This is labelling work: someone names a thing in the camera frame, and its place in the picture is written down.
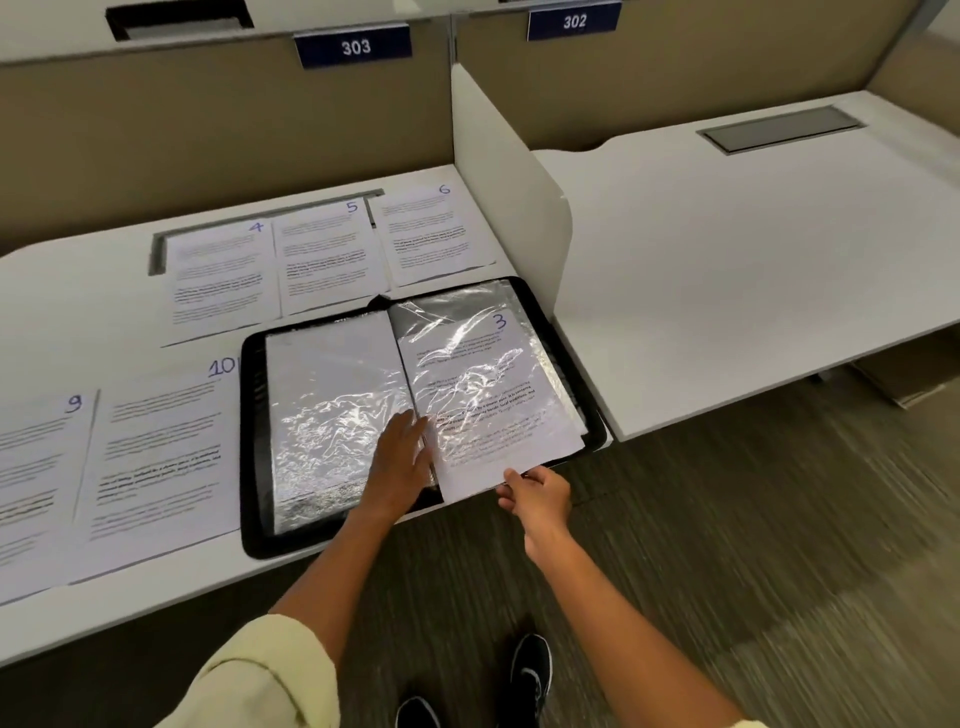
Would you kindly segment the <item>person's right hand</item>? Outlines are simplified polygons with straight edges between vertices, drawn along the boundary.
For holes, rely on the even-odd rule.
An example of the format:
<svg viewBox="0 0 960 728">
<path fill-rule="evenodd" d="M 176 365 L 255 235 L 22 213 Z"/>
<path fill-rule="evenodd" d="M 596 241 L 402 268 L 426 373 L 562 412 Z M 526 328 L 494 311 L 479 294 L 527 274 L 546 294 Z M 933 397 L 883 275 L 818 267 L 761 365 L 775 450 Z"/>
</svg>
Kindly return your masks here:
<svg viewBox="0 0 960 728">
<path fill-rule="evenodd" d="M 511 491 L 496 487 L 498 505 L 517 517 L 524 531 L 524 550 L 537 567 L 543 567 L 572 542 L 569 528 L 570 482 L 553 469 L 541 467 L 542 485 Z"/>
</svg>

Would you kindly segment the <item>person's left hand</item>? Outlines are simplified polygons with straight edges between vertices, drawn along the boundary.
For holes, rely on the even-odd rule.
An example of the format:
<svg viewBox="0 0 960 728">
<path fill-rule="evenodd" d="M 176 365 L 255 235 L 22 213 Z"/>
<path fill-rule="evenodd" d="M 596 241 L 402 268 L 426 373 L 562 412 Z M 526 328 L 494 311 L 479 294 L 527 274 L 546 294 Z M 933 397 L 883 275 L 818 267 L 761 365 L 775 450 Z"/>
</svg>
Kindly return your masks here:
<svg viewBox="0 0 960 728">
<path fill-rule="evenodd" d="M 354 509 L 368 520 L 391 526 L 405 515 L 423 491 L 422 444 L 428 425 L 411 408 L 394 414 L 380 435 L 366 485 Z"/>
</svg>

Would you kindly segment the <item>white printed paper sheet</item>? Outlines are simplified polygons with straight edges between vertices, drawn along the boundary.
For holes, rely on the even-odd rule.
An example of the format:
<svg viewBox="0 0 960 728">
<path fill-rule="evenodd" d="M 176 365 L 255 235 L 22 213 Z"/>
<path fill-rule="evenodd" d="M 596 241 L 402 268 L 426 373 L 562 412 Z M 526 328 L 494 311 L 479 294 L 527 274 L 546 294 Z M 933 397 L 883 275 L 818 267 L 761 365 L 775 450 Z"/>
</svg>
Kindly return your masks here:
<svg viewBox="0 0 960 728">
<path fill-rule="evenodd" d="M 390 289 L 364 198 L 280 214 L 272 218 L 271 230 L 284 317 L 368 300 Z"/>
<path fill-rule="evenodd" d="M 458 177 L 369 201 L 393 287 L 485 268 L 498 245 Z"/>
<path fill-rule="evenodd" d="M 495 488 L 507 469 L 523 473 L 583 449 L 580 426 L 510 308 L 427 321 L 397 346 L 446 504 Z"/>
<path fill-rule="evenodd" d="M 0 403 L 0 605 L 66 580 L 98 394 Z"/>
<path fill-rule="evenodd" d="M 282 316 L 272 222 L 217 224 L 166 239 L 166 346 Z"/>
<path fill-rule="evenodd" d="M 102 391 L 68 584 L 240 528 L 240 369 L 227 355 Z"/>
</svg>

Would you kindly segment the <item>black display folder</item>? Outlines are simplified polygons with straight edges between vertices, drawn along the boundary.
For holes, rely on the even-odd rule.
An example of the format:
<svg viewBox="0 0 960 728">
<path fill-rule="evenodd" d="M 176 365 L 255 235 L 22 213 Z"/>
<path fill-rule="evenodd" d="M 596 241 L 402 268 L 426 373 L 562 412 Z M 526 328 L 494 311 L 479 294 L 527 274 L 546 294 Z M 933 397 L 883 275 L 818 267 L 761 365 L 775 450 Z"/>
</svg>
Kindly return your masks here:
<svg viewBox="0 0 960 728">
<path fill-rule="evenodd" d="M 359 322 L 373 317 L 390 320 L 395 336 L 417 334 L 434 323 L 451 323 L 455 314 L 481 310 L 510 310 L 520 327 L 533 338 L 536 357 L 558 396 L 582 427 L 580 449 L 557 464 L 593 453 L 610 439 L 600 407 L 578 370 L 550 317 L 541 309 L 526 281 L 504 276 L 430 292 L 417 297 L 390 299 L 376 296 L 367 305 L 339 314 L 297 321 L 258 331 L 246 337 L 240 356 L 239 497 L 244 551 L 256 560 L 269 560 L 330 541 L 342 528 L 348 511 L 358 503 L 376 439 L 392 416 L 379 414 L 389 397 L 401 409 L 411 406 L 406 373 L 400 363 L 374 365 L 372 374 L 358 379 L 361 390 L 349 393 L 336 384 L 333 394 L 315 394 L 320 383 L 331 383 L 332 364 L 314 366 L 316 358 L 330 359 L 333 344 L 314 345 L 308 335 L 347 324 L 359 331 Z M 292 451 L 294 435 L 282 434 L 278 407 L 312 412 L 316 405 L 300 405 L 306 397 L 318 407 L 332 409 L 320 428 L 307 439 L 316 442 L 318 455 L 310 462 L 343 469 L 354 479 L 330 475 L 323 484 L 308 470 L 299 482 L 282 480 L 283 456 Z"/>
</svg>

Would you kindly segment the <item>person's left forearm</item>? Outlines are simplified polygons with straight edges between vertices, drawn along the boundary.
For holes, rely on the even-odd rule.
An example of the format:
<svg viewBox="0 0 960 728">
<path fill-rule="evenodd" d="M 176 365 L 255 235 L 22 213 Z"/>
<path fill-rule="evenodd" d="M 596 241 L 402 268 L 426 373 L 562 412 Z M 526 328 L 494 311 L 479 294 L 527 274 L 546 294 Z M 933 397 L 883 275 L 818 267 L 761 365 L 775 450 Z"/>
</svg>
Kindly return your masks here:
<svg viewBox="0 0 960 728">
<path fill-rule="evenodd" d="M 409 510 L 400 505 L 359 505 L 312 564 L 271 608 L 304 625 L 335 668 L 344 657 L 358 602 L 383 542 Z"/>
</svg>

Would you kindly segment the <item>person's right forearm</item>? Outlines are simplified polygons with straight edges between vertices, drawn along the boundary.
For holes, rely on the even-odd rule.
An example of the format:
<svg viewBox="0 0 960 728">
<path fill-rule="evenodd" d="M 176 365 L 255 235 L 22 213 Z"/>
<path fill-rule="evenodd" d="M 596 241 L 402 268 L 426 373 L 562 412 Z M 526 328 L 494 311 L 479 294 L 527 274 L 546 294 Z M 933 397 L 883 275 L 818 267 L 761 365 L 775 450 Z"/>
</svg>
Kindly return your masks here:
<svg viewBox="0 0 960 728">
<path fill-rule="evenodd" d="M 525 531 L 621 728 L 735 728 L 747 716 L 613 585 L 564 525 Z"/>
</svg>

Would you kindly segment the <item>person's right black shoe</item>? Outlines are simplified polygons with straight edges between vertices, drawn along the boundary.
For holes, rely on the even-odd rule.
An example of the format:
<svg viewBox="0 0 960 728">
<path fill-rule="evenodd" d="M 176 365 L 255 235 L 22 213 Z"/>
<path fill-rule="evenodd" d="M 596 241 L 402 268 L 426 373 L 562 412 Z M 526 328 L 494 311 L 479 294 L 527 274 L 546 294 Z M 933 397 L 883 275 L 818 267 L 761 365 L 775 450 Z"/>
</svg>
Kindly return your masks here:
<svg viewBox="0 0 960 728">
<path fill-rule="evenodd" d="M 553 660 L 548 641 L 537 633 L 524 635 L 510 662 L 501 728 L 540 728 L 552 677 Z"/>
</svg>

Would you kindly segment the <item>person's black shoe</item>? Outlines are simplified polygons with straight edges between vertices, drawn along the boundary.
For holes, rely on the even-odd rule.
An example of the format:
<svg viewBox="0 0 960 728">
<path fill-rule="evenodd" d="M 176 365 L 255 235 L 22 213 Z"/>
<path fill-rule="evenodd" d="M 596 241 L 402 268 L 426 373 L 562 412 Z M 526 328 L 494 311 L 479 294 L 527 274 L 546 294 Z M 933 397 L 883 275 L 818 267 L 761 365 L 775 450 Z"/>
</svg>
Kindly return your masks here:
<svg viewBox="0 0 960 728">
<path fill-rule="evenodd" d="M 540 728 L 552 677 L 553 660 L 548 641 L 537 633 L 524 635 L 510 662 L 501 728 Z"/>
<path fill-rule="evenodd" d="M 394 716 L 393 728 L 443 728 L 437 712 L 422 696 L 404 700 Z"/>
</svg>

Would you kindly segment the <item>person's left black shoe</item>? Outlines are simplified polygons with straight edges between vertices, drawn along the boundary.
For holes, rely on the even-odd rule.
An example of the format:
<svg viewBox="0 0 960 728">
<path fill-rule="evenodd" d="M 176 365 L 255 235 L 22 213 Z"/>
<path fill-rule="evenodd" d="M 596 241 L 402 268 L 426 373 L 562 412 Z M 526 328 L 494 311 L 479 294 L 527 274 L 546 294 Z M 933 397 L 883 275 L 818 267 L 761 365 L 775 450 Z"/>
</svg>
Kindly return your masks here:
<svg viewBox="0 0 960 728">
<path fill-rule="evenodd" d="M 404 700 L 394 716 L 393 728 L 443 728 L 437 712 L 422 696 Z"/>
</svg>

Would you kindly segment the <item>pale yellow sleeve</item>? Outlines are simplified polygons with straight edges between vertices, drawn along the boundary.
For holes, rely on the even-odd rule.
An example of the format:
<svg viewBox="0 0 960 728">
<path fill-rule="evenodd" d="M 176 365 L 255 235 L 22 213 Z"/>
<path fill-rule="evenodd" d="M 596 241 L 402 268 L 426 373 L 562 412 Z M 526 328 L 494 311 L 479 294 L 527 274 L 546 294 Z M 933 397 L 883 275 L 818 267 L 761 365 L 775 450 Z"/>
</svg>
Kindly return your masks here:
<svg viewBox="0 0 960 728">
<path fill-rule="evenodd" d="M 201 667 L 154 728 L 339 728 L 337 673 L 321 642 L 291 617 L 249 622 Z"/>
</svg>

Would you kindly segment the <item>white desk divider panel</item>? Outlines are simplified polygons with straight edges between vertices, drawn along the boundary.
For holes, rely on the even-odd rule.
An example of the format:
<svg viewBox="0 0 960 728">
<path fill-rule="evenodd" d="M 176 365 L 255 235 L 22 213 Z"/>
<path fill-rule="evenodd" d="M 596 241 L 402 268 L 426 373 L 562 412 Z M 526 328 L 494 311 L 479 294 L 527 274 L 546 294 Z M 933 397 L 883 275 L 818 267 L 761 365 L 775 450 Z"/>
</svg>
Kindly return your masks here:
<svg viewBox="0 0 960 728">
<path fill-rule="evenodd" d="M 570 201 L 461 63 L 450 69 L 455 165 L 515 273 L 554 317 L 573 234 Z"/>
</svg>

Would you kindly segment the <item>cardboard box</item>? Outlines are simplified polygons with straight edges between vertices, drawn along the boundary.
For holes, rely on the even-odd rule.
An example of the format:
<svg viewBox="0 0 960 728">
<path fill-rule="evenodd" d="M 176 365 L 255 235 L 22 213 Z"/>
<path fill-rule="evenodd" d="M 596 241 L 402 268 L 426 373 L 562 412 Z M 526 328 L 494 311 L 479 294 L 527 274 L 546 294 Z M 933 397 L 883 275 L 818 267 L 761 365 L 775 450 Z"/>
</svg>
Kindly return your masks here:
<svg viewBox="0 0 960 728">
<path fill-rule="evenodd" d="M 850 366 L 889 402 L 908 409 L 960 379 L 960 335 L 937 331 L 856 359 Z"/>
</svg>

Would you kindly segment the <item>blue number plate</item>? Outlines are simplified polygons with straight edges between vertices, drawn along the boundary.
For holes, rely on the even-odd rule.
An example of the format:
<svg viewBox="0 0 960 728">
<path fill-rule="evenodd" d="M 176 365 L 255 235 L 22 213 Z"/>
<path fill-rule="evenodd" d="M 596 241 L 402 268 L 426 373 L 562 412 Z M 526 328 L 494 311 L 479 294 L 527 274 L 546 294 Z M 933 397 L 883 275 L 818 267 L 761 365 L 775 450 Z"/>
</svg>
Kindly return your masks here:
<svg viewBox="0 0 960 728">
<path fill-rule="evenodd" d="M 355 66 L 413 56 L 411 27 L 405 22 L 301 32 L 293 36 L 293 41 L 304 69 Z"/>
<path fill-rule="evenodd" d="M 530 9 L 526 42 L 544 42 L 591 34 L 612 33 L 618 28 L 623 0 L 591 0 Z"/>
</svg>

